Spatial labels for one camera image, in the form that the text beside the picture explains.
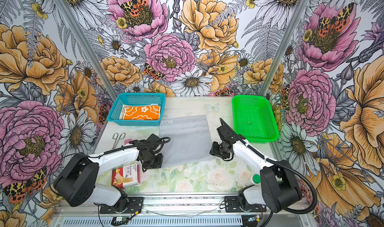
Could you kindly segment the grey cloth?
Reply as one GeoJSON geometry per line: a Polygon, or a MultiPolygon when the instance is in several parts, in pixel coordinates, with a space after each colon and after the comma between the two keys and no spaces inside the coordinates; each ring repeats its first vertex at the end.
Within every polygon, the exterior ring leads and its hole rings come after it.
{"type": "Polygon", "coordinates": [[[160,151],[162,168],[213,159],[210,130],[204,115],[162,120],[159,135],[171,139],[160,151]]]}

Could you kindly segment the orange white towel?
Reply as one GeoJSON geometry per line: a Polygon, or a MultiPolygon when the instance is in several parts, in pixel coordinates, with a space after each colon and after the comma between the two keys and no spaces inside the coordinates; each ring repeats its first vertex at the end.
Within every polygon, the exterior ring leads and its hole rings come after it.
{"type": "Polygon", "coordinates": [[[157,104],[141,106],[123,105],[119,119],[155,121],[160,119],[160,114],[161,106],[157,104]]]}

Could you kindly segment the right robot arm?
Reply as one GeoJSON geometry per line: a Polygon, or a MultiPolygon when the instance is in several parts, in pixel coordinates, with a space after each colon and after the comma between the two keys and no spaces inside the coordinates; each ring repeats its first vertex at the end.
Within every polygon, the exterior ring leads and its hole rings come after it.
{"type": "Polygon", "coordinates": [[[256,205],[267,207],[272,213],[287,211],[289,213],[304,215],[315,210],[318,204],[318,195],[311,182],[285,160],[275,160],[260,152],[242,135],[220,119],[217,128],[221,142],[213,142],[210,155],[221,158],[223,161],[232,161],[234,157],[241,158],[256,173],[258,181],[239,191],[238,202],[240,207],[249,211],[256,205]],[[303,210],[292,209],[291,205],[303,198],[303,193],[296,178],[305,182],[312,194],[310,205],[303,210]]]}

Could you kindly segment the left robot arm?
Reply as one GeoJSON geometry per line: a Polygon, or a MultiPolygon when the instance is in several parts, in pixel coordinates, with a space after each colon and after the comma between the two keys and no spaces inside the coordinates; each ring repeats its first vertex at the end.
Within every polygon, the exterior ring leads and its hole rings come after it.
{"type": "Polygon", "coordinates": [[[151,134],[147,139],[132,140],[126,146],[103,153],[75,153],[54,181],[54,189],[72,207],[92,202],[121,213],[129,206],[127,194],[117,186],[98,184],[98,176],[118,165],[134,161],[142,164],[144,172],[158,169],[163,163],[161,150],[170,141],[170,137],[160,138],[151,134]]]}

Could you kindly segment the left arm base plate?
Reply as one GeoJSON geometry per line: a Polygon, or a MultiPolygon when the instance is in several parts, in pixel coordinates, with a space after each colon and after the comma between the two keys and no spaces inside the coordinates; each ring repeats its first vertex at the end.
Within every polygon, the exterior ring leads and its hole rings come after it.
{"type": "Polygon", "coordinates": [[[100,214],[134,214],[141,212],[143,197],[121,197],[113,206],[101,205],[100,214]]]}

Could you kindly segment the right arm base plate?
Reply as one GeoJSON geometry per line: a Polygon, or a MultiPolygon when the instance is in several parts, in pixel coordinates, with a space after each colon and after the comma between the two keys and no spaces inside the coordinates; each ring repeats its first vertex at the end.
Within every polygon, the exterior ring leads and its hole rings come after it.
{"type": "Polygon", "coordinates": [[[225,196],[224,204],[226,213],[261,213],[267,211],[263,205],[248,204],[241,196],[225,196]]]}

